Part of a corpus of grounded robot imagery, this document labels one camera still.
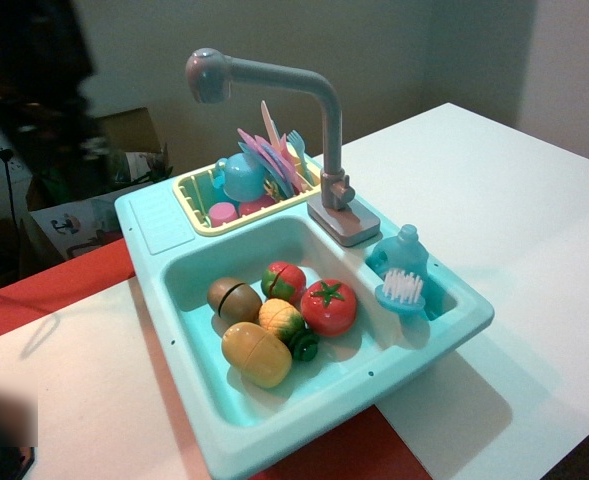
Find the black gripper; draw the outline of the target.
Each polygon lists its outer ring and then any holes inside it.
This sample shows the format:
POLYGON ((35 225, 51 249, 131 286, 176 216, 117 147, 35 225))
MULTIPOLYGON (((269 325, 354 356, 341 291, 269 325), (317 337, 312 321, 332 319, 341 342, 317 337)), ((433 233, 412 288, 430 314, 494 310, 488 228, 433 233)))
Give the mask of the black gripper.
POLYGON ((72 2, 0 1, 0 130, 33 172, 107 174, 80 91, 93 72, 72 2))

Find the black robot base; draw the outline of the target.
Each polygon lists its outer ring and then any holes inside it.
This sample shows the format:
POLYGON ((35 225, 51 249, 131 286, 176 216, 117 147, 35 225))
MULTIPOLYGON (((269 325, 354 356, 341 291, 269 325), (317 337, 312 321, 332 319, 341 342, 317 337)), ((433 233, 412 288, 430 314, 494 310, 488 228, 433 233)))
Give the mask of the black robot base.
POLYGON ((24 479, 34 461, 34 447, 0 447, 0 480, 24 479))

